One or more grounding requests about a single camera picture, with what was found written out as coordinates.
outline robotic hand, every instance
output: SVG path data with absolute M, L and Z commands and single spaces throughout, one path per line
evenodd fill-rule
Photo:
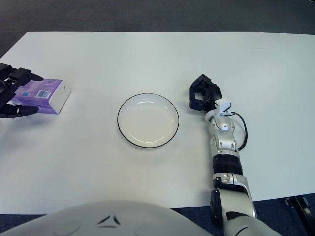
M 32 115 L 38 112 L 36 106 L 7 104 L 14 96 L 19 86 L 26 85 L 30 80 L 43 80 L 42 77 L 24 68 L 15 69 L 10 65 L 0 63 L 0 118 L 16 118 Z
M 198 100 L 195 93 L 204 98 Z M 213 185 L 211 192 L 212 222 L 225 228 L 226 235 L 279 235 L 256 219 L 247 179 L 243 176 L 239 151 L 247 142 L 248 134 L 244 119 L 231 111 L 232 104 L 222 98 L 220 88 L 205 75 L 195 80 L 189 89 L 189 106 L 192 109 L 206 111 L 209 123 L 210 151 L 213 160 Z M 238 147 L 234 138 L 234 122 L 229 116 L 238 115 L 245 128 L 245 139 Z

